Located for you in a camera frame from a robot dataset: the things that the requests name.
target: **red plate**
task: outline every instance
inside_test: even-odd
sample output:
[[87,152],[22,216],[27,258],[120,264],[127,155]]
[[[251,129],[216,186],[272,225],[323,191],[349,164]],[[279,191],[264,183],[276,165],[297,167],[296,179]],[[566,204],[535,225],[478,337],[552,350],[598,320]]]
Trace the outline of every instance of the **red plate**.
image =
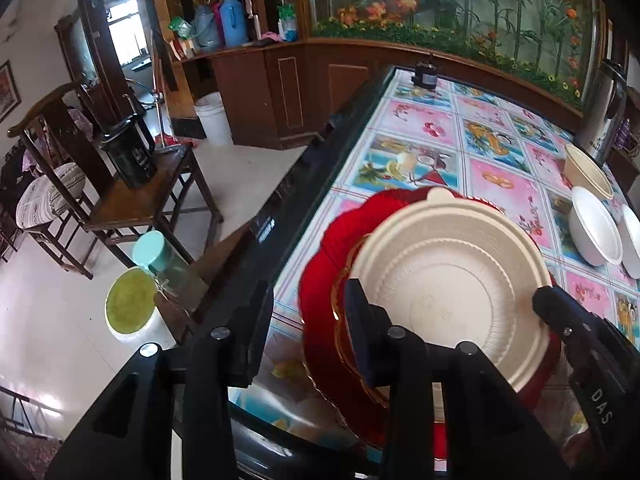
[[[342,310],[343,287],[367,235],[395,211],[424,200],[430,189],[382,191],[358,209],[338,216],[325,231],[319,251],[300,279],[298,304],[304,322],[303,349],[309,375],[316,388],[340,411],[351,431],[378,448],[385,445],[388,404],[382,394],[364,383],[356,369]],[[483,199],[471,200],[495,207]],[[552,334],[538,371],[518,394],[526,406],[533,408],[537,404],[559,354],[560,340]],[[445,425],[435,424],[434,456],[446,458],[446,453]]]

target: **black device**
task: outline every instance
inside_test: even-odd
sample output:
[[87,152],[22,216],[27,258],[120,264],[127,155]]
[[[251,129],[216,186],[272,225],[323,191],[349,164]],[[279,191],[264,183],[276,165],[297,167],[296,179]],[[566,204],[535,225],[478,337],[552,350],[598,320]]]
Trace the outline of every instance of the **black device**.
[[144,186],[156,174],[152,159],[155,147],[156,142],[139,114],[112,126],[100,138],[100,149],[130,189]]
[[142,345],[76,425],[47,480],[168,480],[174,385],[184,384],[182,478],[238,477],[226,388],[258,373],[273,289],[258,282],[223,326],[200,325],[189,344]]
[[[448,478],[636,478],[640,352],[558,286],[539,288],[533,309],[565,343],[593,437],[573,469],[478,346],[424,343],[369,304],[359,280],[346,283],[344,307],[364,380],[390,386],[381,480],[434,478],[434,381],[443,389]],[[249,305],[223,326],[206,318],[188,345],[143,345],[72,431],[46,480],[168,479],[175,384],[184,384],[183,478],[238,478],[226,388],[247,387],[257,374],[272,310],[273,291],[260,282]]]
[[411,78],[414,85],[425,90],[435,90],[438,84],[438,67],[433,63],[433,54],[429,54],[428,62],[419,61],[415,65],[415,73]]
[[594,447],[570,470],[539,422],[474,343],[426,344],[394,326],[350,279],[344,307],[367,384],[390,386],[381,480],[434,477],[432,382],[443,389],[447,473],[454,479],[636,478],[640,444],[640,352],[606,319],[558,286],[539,288],[534,311],[565,344],[570,386]]

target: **white bowl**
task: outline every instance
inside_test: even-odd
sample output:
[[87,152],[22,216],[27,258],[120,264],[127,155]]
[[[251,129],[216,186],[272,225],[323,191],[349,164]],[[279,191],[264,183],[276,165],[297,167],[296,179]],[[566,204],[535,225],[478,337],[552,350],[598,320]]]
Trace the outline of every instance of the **white bowl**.
[[601,200],[611,200],[613,198],[611,183],[591,157],[572,144],[566,144],[564,150],[566,159],[562,174],[572,186],[583,187]]
[[622,264],[635,280],[640,278],[640,220],[628,205],[622,206],[622,217],[618,222],[622,240]]
[[569,231],[575,247],[593,266],[622,261],[622,240],[613,218],[602,202],[587,189],[572,190],[573,207],[569,214]]
[[425,341],[475,342],[516,391],[548,347],[548,327],[532,309],[535,291],[551,285],[538,247],[498,210],[446,188],[382,222],[351,277],[392,323]]

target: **beige bowl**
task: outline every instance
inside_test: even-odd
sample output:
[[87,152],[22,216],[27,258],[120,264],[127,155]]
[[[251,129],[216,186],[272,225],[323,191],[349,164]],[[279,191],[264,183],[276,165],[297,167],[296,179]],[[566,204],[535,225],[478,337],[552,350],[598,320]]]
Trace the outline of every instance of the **beige bowl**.
[[591,191],[600,200],[611,200],[613,188],[589,155],[572,144],[565,145],[566,160],[562,172],[572,186],[580,186]]

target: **floral tablecloth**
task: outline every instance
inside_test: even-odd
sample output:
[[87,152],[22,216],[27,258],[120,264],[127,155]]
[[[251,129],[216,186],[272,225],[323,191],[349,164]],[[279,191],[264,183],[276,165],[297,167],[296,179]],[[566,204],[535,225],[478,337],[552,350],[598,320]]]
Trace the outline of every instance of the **floral tablecloth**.
[[[348,431],[313,388],[302,353],[298,282],[327,226],[372,194],[390,188],[448,186],[485,198],[528,232],[549,271],[587,310],[607,317],[640,348],[639,285],[622,266],[590,266],[568,230],[571,184],[562,176],[570,135],[532,112],[459,83],[416,88],[398,70],[359,141],[318,208],[275,285],[275,305],[260,373],[230,399],[254,415],[323,446],[379,454]],[[625,199],[605,206],[617,221]],[[585,427],[568,384],[564,355],[536,410],[558,442]]]

